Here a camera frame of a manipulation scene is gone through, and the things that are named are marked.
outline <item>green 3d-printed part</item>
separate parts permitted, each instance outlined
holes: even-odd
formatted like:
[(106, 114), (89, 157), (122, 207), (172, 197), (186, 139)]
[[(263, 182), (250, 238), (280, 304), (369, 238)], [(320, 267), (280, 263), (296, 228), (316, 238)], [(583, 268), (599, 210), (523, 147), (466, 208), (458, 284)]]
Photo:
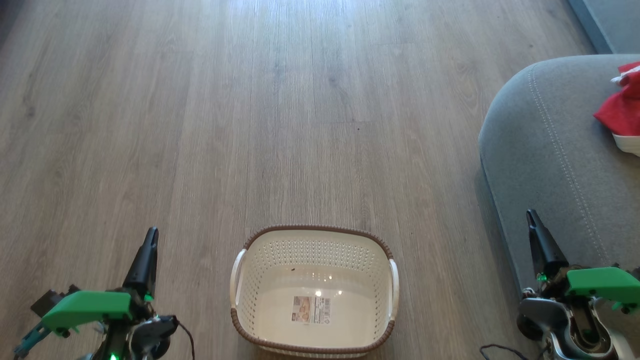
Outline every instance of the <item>green 3d-printed part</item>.
[(77, 291), (57, 303), (42, 317), (42, 323), (56, 335), (85, 323), (111, 319), (133, 319), (129, 311), (131, 295), (111, 291)]
[(567, 295), (597, 296), (616, 301), (626, 312), (640, 306), (640, 281), (620, 268), (593, 268), (570, 270)]

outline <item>stitching seam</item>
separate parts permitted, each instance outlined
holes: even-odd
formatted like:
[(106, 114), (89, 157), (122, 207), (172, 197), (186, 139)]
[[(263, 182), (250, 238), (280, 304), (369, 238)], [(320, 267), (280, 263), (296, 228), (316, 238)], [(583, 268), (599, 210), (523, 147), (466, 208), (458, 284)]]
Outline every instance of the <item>stitching seam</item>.
[[(575, 180), (575, 174), (573, 173), (573, 169), (571, 168), (569, 159), (565, 154), (562, 143), (560, 142), (560, 139), (557, 135), (556, 127), (554, 123), (551, 121), (551, 117), (548, 114), (547, 107), (545, 106), (544, 102), (542, 101), (542, 97), (540, 96), (540, 91), (538, 90), (538, 84), (536, 82), (536, 71), (535, 71), (536, 66), (537, 64), (533, 65), (528, 73), (529, 89), (531, 90), (531, 94), (533, 95), (533, 99), (536, 102), (536, 106), (538, 107), (538, 111), (540, 112), (540, 116), (542, 117), (542, 121), (545, 124), (545, 129), (547, 129), (549, 138), (551, 139), (551, 142), (554, 146), (554, 150), (556, 152), (556, 156), (558, 157), (558, 160), (560, 161), (560, 166), (562, 167), (564, 176), (569, 182), (569, 186), (571, 187), (571, 190), (573, 192), (573, 196), (575, 198), (576, 204), (578, 205), (578, 209), (582, 214), (582, 218), (584, 219), (584, 223), (586, 225), (589, 238), (591, 239), (591, 242), (593, 243), (600, 260), (601, 261), (604, 260), (602, 257), (602, 253), (600, 252), (600, 249), (602, 249), (602, 251), (605, 254), (605, 258), (608, 260), (609, 255), (606, 249), (604, 248), (604, 246), (602, 245), (602, 239), (600, 238), (600, 235), (596, 230), (595, 222), (593, 221), (591, 212), (589, 211), (586, 201), (584, 200), (584, 196), (582, 195), (580, 186), (578, 185), (578, 182)], [(600, 243), (600, 246), (598, 246), (598, 242), (596, 242), (594, 235), (598, 238), (598, 242)]]

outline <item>brown basket rim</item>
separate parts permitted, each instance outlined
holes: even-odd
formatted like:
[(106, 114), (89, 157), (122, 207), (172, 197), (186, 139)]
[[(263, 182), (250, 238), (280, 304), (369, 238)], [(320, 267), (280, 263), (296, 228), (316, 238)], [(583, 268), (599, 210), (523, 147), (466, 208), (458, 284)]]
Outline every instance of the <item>brown basket rim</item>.
[[(339, 226), (331, 226), (331, 225), (272, 225), (263, 227), (262, 229), (256, 231), (253, 235), (251, 235), (247, 241), (244, 243), (244, 250), (248, 250), (249, 246), (260, 236), (277, 230), (319, 230), (319, 231), (333, 231), (336, 233), (344, 233), (344, 234), (352, 234), (365, 236), (373, 241), (375, 241), (381, 248), (384, 250), (387, 255), (387, 259), (393, 259), (393, 254), (389, 249), (389, 246), (379, 237), (373, 235), (368, 231), (361, 231), (356, 229), (350, 229), (347, 227), (339, 227)], [(349, 348), (316, 348), (316, 347), (302, 347), (297, 345), (287, 345), (282, 343), (276, 343), (274, 341), (262, 340), (256, 338), (255, 336), (249, 334), (243, 327), (240, 325), (240, 320), (238, 319), (237, 309), (231, 309), (231, 320), (234, 323), (234, 327), (244, 339), (249, 341), (250, 343), (254, 343), (258, 346), (269, 347), (278, 350), (285, 350), (291, 352), (303, 352), (308, 354), (358, 354), (364, 352), (370, 352), (380, 347), (384, 342), (389, 339), (391, 336), (391, 332), (394, 329), (396, 324), (395, 320), (389, 320), (387, 324), (387, 328), (385, 332), (373, 343), (364, 347), (349, 347)]]

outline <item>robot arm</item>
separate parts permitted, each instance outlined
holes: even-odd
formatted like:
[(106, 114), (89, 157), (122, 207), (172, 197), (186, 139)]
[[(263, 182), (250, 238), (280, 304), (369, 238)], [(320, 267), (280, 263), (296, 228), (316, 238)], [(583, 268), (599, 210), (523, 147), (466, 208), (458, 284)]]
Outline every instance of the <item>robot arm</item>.
[(67, 293), (49, 290), (31, 309), (42, 318), (13, 350), (16, 359), (50, 333), (67, 338), (69, 330), (90, 322), (106, 326), (104, 341), (87, 360), (159, 359), (180, 325), (175, 316), (157, 316), (151, 301), (156, 288), (158, 230), (151, 227), (138, 249), (121, 288), (83, 291), (72, 285)]
[(535, 210), (527, 212), (529, 242), (538, 291), (525, 289), (518, 328), (544, 341), (551, 359), (635, 359), (624, 337), (602, 325), (595, 300), (616, 302), (625, 314), (640, 304), (640, 280), (618, 267), (570, 265)]

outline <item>couch cushion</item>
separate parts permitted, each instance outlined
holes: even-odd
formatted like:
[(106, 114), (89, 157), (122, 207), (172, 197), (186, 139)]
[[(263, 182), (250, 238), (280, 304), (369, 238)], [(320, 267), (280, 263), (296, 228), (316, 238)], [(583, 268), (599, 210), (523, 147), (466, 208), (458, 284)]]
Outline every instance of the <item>couch cushion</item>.
[[(618, 89), (616, 67), (640, 55), (560, 58), (531, 65), (493, 100), (480, 157), (516, 281), (534, 287), (525, 211), (534, 208), (569, 262), (640, 266), (640, 158), (621, 152), (592, 114)], [(640, 357), (640, 311), (598, 306)]]

